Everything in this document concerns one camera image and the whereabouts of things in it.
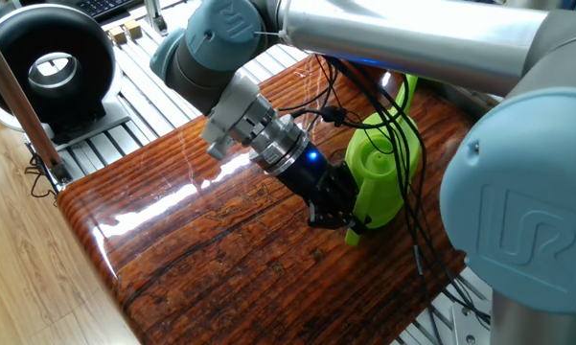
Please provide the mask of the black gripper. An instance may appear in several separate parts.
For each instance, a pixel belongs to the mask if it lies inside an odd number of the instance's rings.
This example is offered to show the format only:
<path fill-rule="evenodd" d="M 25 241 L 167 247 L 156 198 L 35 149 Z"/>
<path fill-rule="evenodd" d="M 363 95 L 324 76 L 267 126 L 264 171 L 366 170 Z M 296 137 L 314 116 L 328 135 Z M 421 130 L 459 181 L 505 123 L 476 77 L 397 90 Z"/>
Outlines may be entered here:
<path fill-rule="evenodd" d="M 359 186 L 346 162 L 332 165 L 319 150 L 305 150 L 277 179 L 309 203 L 308 226 L 351 229 L 357 235 L 368 231 L 367 225 L 372 219 L 366 215 L 360 220 L 353 214 Z M 342 203 L 348 214 L 315 205 L 332 202 Z"/>

